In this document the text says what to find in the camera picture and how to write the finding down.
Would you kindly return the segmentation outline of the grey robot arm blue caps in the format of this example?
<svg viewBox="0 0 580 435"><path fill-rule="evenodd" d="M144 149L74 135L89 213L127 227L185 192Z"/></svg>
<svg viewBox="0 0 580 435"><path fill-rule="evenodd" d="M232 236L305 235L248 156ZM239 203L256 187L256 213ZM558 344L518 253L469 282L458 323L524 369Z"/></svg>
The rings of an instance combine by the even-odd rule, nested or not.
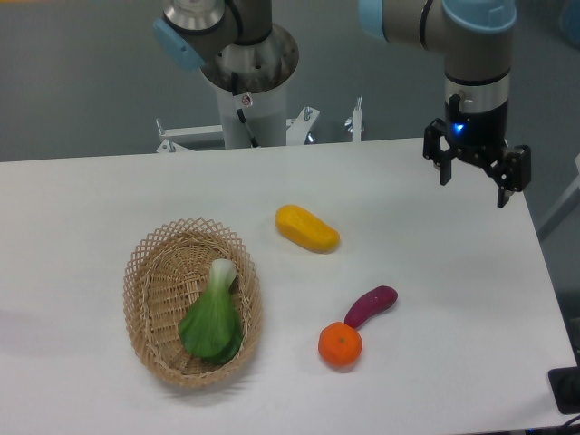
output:
<svg viewBox="0 0 580 435"><path fill-rule="evenodd" d="M461 160L498 186L498 204L531 180L528 146L505 140L513 28L511 1L361 1L361 28L444 57L445 116L423 136L423 156L451 178ZM299 52L268 1L167 1L153 23L167 56L214 87L228 148L286 145L285 85Z"/></svg>

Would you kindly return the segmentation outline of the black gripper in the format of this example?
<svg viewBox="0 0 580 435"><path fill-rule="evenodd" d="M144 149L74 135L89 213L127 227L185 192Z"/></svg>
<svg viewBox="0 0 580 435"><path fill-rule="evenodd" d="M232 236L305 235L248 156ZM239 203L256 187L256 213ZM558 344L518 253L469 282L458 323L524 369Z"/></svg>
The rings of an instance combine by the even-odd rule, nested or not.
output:
<svg viewBox="0 0 580 435"><path fill-rule="evenodd" d="M507 101L491 111L476 113L461 111L463 103L459 94L452 94L446 103L445 121L437 118L425 128L423 158L433 162L441 185L450 182L455 157L486 170L498 186L497 207L503 208L531 181L531 149L527 145L506 147ZM447 150L441 148L442 139L449 144Z"/></svg>

